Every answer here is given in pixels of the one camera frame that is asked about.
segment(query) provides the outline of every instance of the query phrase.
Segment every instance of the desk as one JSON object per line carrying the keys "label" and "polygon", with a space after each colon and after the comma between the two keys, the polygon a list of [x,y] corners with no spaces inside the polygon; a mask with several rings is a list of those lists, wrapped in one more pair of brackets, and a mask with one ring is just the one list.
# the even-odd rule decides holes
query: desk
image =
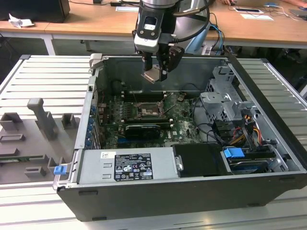
{"label": "desk", "polygon": [[[292,14],[288,10],[296,8],[282,1],[280,6],[289,15]],[[220,30],[225,34],[227,45],[307,48],[307,21],[298,22],[284,15],[273,17],[269,12],[264,15],[270,16],[274,21],[244,19],[241,16],[242,12],[231,10],[233,7],[218,4],[218,2],[210,8],[210,12],[215,13],[217,17]],[[215,34],[215,31],[209,31],[206,40],[216,40]]]}
{"label": "desk", "polygon": [[[295,8],[285,2],[281,2],[281,6],[286,12]],[[41,38],[50,55],[56,54],[53,39],[132,41],[136,12],[117,12],[115,7],[109,5],[70,3],[70,7],[65,23],[35,23],[35,27],[18,29],[8,22],[0,22],[0,32],[7,37]],[[216,14],[218,25],[225,34],[225,45],[307,48],[307,30],[303,29],[307,27],[307,22],[294,21],[285,16],[273,17],[274,21],[248,20],[241,13],[231,11],[228,6],[218,2],[213,4],[211,12]],[[207,41],[216,39],[216,32],[209,31]]]}

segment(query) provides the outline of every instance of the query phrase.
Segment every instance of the person's hand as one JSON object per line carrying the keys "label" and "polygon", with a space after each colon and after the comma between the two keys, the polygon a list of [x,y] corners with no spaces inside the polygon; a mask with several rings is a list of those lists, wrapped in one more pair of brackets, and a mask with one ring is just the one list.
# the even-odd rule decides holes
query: person's hand
{"label": "person's hand", "polygon": [[226,4],[226,5],[229,5],[231,6],[231,0],[219,0],[222,4]]}

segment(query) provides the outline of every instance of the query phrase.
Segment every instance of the blue clip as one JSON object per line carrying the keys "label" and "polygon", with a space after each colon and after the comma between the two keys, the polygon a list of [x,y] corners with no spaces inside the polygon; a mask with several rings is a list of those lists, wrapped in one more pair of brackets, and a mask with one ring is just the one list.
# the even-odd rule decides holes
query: blue clip
{"label": "blue clip", "polygon": [[59,165],[54,168],[53,174],[66,175],[67,165]]}
{"label": "blue clip", "polygon": [[227,148],[224,150],[226,158],[229,157],[245,157],[244,152],[241,148]]}

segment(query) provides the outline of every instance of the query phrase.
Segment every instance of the motherboard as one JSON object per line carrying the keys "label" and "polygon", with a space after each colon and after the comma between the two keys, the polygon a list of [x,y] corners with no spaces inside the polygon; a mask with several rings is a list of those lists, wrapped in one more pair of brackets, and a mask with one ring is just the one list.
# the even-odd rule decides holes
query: motherboard
{"label": "motherboard", "polygon": [[132,93],[102,98],[98,111],[104,149],[201,143],[191,117],[192,99],[184,93]]}

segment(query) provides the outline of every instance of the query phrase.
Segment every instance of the power supply label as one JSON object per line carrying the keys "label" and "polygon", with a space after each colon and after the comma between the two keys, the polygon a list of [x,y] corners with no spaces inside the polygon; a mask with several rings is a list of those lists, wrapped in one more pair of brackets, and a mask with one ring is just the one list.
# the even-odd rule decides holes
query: power supply label
{"label": "power supply label", "polygon": [[151,180],[153,175],[150,153],[115,155],[114,180]]}

